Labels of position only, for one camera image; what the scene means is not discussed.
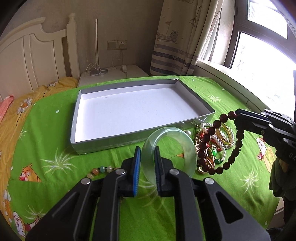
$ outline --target blue bead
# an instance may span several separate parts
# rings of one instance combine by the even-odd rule
[[[103,166],[100,166],[100,172],[101,173],[105,172],[105,168]]]

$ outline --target green bedsheet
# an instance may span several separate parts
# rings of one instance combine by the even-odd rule
[[[216,111],[212,121],[221,113],[237,108],[247,109],[245,104],[208,78],[163,76],[141,79],[169,77],[179,78],[211,105]],[[97,85],[134,80],[139,79],[116,80]],[[70,145],[70,131],[79,89],[61,92],[38,101],[33,105],[23,126],[7,187],[15,217],[12,227],[22,239],[30,227],[93,168],[120,167],[124,159],[133,156],[137,145],[143,146],[144,142],[140,142],[77,155]],[[227,125],[235,132],[232,121],[228,121]],[[266,167],[266,160],[270,162],[274,157],[274,150],[261,146],[264,149],[261,153],[258,143],[264,143],[258,137],[246,132],[242,151],[235,164],[222,175],[215,175],[214,179],[266,228],[278,204],[278,199],[268,189],[270,173]],[[175,167],[181,167],[183,159],[177,156],[182,153],[179,144],[164,138],[159,142],[159,147],[163,157],[170,158]],[[19,177],[23,170],[29,170],[30,179],[34,181],[21,181]],[[98,178],[104,176],[105,174],[99,174]],[[202,180],[207,176],[208,174],[196,172],[193,178]],[[173,198],[158,197],[156,188],[147,182],[142,173],[139,185],[138,196],[124,199],[121,203],[120,240],[175,240]]]

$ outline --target yellow floral bedding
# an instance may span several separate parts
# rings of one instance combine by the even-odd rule
[[[12,222],[10,195],[7,192],[8,180],[12,170],[12,159],[18,139],[24,135],[22,126],[30,108],[38,100],[58,92],[76,88],[78,81],[72,77],[63,77],[59,81],[43,85],[34,92],[15,99],[8,108],[0,124],[0,210],[6,220]]]

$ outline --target sheer white curtain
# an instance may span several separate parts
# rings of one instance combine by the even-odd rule
[[[152,75],[191,75],[200,58],[210,56],[223,0],[164,0]]]

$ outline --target white bedside table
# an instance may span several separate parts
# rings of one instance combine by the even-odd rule
[[[149,76],[136,65],[126,66],[126,71],[128,73],[127,77],[126,77],[126,74],[120,70],[120,68],[121,66],[116,66],[115,69],[113,67],[107,68],[109,69],[108,73],[100,76],[85,75],[85,72],[83,72],[80,76],[77,87],[96,84],[96,83],[102,83],[102,82],[111,81],[111,80],[121,80],[125,78],[138,78],[138,77]]]

